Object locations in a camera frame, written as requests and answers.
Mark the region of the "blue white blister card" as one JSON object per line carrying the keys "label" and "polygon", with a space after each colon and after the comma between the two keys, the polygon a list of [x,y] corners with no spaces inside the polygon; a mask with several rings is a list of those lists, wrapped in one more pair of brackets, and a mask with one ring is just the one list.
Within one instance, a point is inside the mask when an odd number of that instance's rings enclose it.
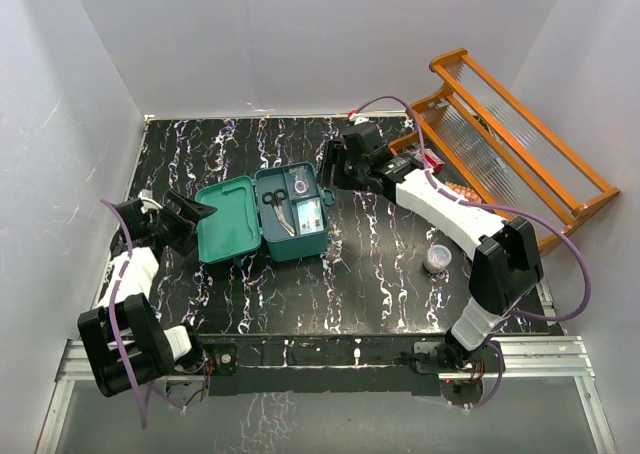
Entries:
{"label": "blue white blister card", "polygon": [[322,205],[319,197],[309,198],[296,204],[299,233],[312,234],[324,230]]}

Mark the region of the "small metal scissors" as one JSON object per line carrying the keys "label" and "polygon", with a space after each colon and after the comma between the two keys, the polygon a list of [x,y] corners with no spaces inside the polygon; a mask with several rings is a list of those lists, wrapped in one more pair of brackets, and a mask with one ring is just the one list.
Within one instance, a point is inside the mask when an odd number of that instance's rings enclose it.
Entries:
{"label": "small metal scissors", "polygon": [[295,228],[287,221],[286,216],[284,214],[283,209],[283,201],[288,198],[288,193],[285,189],[275,189],[274,191],[265,192],[262,195],[262,202],[266,205],[270,205],[274,210],[276,215],[276,219],[278,220],[281,227],[285,230],[285,232],[290,236],[294,237],[296,235]]}

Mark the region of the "green medicine box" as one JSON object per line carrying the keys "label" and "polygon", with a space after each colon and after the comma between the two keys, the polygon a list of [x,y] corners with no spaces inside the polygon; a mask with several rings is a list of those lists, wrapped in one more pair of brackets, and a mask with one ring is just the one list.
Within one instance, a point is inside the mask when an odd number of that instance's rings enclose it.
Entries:
{"label": "green medicine box", "polygon": [[197,227],[199,260],[205,264],[239,258],[266,246],[271,258],[285,262],[322,254],[328,246],[326,208],[335,203],[328,188],[318,187],[324,203],[327,229],[320,235],[270,242],[263,233],[254,176],[239,176],[199,190],[195,200],[218,211]]}

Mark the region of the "dark teal divider tray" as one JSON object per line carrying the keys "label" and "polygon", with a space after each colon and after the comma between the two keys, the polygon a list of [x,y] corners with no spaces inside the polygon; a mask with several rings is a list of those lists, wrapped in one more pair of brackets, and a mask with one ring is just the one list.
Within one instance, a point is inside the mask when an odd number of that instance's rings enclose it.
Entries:
{"label": "dark teal divider tray", "polygon": [[[294,237],[309,237],[312,235],[320,235],[326,231],[327,221],[324,213],[324,203],[320,188],[316,182],[315,169],[311,163],[298,162],[260,169],[255,173],[254,180],[261,225],[267,241],[275,242],[291,240]],[[262,202],[262,195],[265,192],[280,188],[285,189],[288,193],[288,198],[283,201],[283,209],[287,221],[295,228],[296,235],[294,237],[290,237],[281,227],[272,207]],[[315,197],[319,197],[321,201],[324,230],[317,233],[301,235],[299,233],[296,204],[300,201]]]}

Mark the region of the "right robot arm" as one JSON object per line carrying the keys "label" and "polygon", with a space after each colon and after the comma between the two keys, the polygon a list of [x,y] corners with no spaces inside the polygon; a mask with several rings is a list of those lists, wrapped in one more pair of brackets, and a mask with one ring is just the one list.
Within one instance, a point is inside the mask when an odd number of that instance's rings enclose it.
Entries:
{"label": "right robot arm", "polygon": [[439,229],[470,259],[470,298],[435,351],[443,366],[466,371],[478,363],[489,334],[543,278],[529,221],[468,205],[415,157],[393,154],[371,122],[325,144],[319,181],[385,197]]}

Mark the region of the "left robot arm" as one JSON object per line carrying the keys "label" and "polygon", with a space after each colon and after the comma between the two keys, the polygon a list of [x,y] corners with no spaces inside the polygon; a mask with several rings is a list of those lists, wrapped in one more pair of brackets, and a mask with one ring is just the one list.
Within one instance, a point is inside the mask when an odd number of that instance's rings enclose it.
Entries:
{"label": "left robot arm", "polygon": [[140,196],[106,202],[118,224],[111,276],[97,306],[77,327],[100,392],[112,397],[182,370],[194,373],[207,350],[185,323],[163,328],[150,304],[151,287],[167,248],[185,256],[197,244],[196,227],[217,212],[174,191],[177,208]]}

